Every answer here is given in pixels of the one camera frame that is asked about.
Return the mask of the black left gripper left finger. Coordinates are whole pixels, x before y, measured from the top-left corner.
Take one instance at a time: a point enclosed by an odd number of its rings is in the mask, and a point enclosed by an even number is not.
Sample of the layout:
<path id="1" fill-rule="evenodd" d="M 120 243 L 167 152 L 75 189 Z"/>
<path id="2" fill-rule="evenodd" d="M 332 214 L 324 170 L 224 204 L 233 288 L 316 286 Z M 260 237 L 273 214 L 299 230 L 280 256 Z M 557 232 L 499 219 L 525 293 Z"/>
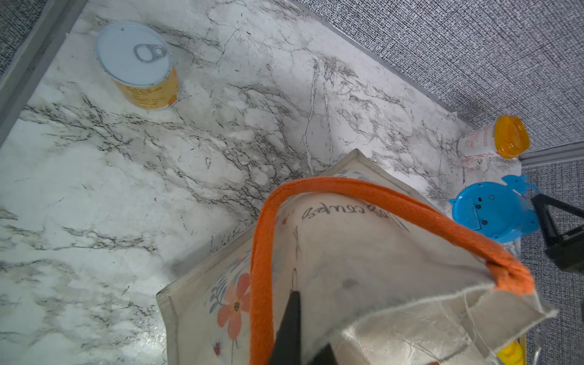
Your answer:
<path id="1" fill-rule="evenodd" d="M 269 365 L 301 364 L 301 292 L 290 292 Z"/>

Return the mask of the beige canvas tote bag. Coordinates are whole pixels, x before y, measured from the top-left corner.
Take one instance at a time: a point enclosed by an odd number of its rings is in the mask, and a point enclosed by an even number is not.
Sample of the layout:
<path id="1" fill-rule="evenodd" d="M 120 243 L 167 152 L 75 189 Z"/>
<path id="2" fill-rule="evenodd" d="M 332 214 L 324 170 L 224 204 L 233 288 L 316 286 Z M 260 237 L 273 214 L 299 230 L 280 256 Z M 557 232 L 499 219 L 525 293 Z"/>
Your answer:
<path id="1" fill-rule="evenodd" d="M 359 150 L 277 188 L 259 220 L 157 296 L 171 364 L 268 364 L 290 292 L 301 364 L 493 364 L 557 310 L 499 243 Z"/>

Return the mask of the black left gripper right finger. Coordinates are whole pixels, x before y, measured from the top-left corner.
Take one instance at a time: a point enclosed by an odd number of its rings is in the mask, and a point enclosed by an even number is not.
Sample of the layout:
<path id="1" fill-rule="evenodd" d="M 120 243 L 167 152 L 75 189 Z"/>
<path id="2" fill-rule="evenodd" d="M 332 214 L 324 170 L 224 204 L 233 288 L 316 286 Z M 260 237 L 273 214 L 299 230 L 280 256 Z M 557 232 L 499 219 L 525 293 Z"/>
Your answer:
<path id="1" fill-rule="evenodd" d="M 338 365 L 330 344 L 324 346 L 308 363 L 308 365 Z"/>

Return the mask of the blue round whale alarm clock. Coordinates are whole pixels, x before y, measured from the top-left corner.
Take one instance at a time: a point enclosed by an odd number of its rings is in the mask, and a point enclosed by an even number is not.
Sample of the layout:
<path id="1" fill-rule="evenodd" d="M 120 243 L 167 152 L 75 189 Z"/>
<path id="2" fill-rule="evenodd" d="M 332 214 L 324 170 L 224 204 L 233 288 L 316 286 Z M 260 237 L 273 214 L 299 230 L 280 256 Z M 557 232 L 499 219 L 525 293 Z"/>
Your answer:
<path id="1" fill-rule="evenodd" d="M 472 184 L 450 199 L 453 220 L 497 243 L 511 243 L 539 229 L 537 214 L 524 198 L 529 188 L 538 190 L 525 174 Z"/>

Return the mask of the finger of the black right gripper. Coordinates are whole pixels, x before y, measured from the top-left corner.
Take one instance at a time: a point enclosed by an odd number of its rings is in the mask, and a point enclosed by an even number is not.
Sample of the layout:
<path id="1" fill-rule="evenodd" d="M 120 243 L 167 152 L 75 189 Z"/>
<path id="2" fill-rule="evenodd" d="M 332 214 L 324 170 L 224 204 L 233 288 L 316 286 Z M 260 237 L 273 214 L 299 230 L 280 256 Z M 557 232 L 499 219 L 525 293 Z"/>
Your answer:
<path id="1" fill-rule="evenodd" d="M 583 210 L 550 196 L 538 194 L 531 198 L 544 242 L 546 256 L 562 271 L 583 273 L 583 225 L 561 232 L 555 224 L 550 207 L 583 218 Z"/>

